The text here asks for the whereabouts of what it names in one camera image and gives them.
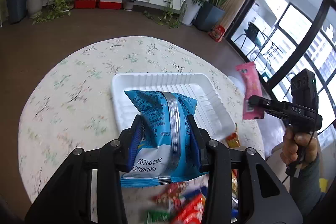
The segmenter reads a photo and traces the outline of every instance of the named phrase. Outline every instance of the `blue planter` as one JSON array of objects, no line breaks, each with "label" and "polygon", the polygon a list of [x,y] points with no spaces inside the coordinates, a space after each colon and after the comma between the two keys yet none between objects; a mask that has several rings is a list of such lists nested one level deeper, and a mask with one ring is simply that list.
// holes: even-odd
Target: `blue planter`
[{"label": "blue planter", "polygon": [[6,0],[9,23],[13,24],[19,22],[27,14],[26,3],[27,0]]},{"label": "blue planter", "polygon": [[200,8],[194,25],[201,31],[209,32],[224,14],[225,12],[223,10],[206,2]]}]

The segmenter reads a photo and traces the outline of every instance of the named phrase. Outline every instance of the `blue snack package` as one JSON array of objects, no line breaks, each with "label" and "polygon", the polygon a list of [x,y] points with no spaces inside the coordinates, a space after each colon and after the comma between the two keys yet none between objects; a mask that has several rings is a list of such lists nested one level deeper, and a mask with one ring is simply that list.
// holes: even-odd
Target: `blue snack package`
[{"label": "blue snack package", "polygon": [[144,123],[132,170],[121,176],[123,187],[148,187],[181,182],[202,175],[190,154],[190,128],[197,100],[179,93],[125,91]]}]

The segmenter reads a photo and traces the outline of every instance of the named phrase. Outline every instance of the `pink snack package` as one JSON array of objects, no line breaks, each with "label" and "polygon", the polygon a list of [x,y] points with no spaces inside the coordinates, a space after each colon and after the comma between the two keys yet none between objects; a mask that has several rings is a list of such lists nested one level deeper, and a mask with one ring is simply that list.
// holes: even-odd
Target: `pink snack package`
[{"label": "pink snack package", "polygon": [[258,71],[253,62],[236,66],[236,70],[240,72],[245,84],[245,98],[243,107],[243,120],[263,119],[264,111],[258,107],[249,105],[249,98],[252,95],[262,97]]}]

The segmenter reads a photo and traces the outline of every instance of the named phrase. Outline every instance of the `metal screw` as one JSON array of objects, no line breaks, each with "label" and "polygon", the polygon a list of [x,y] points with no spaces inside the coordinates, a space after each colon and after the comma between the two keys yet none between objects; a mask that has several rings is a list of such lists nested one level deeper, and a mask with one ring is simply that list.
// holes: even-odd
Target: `metal screw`
[{"label": "metal screw", "polygon": [[216,147],[218,145],[218,142],[216,140],[209,140],[209,145],[212,147]]},{"label": "metal screw", "polygon": [[73,154],[77,156],[77,155],[80,155],[82,152],[83,152],[83,149],[81,149],[81,148],[76,148],[76,149],[73,151]]},{"label": "metal screw", "polygon": [[246,152],[249,153],[250,155],[254,155],[256,153],[255,149],[252,147],[249,147],[248,149],[246,149]]},{"label": "metal screw", "polygon": [[120,145],[120,141],[119,140],[113,140],[110,142],[110,145],[114,146],[114,147],[117,147]]}]

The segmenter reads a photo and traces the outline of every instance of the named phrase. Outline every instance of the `gray sleeve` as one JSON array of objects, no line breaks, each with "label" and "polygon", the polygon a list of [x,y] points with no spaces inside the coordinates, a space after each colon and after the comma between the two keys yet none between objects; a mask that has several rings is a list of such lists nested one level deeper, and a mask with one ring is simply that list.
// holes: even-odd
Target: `gray sleeve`
[{"label": "gray sleeve", "polygon": [[290,177],[289,193],[305,217],[323,198],[320,189],[320,156],[300,171],[298,178]]}]

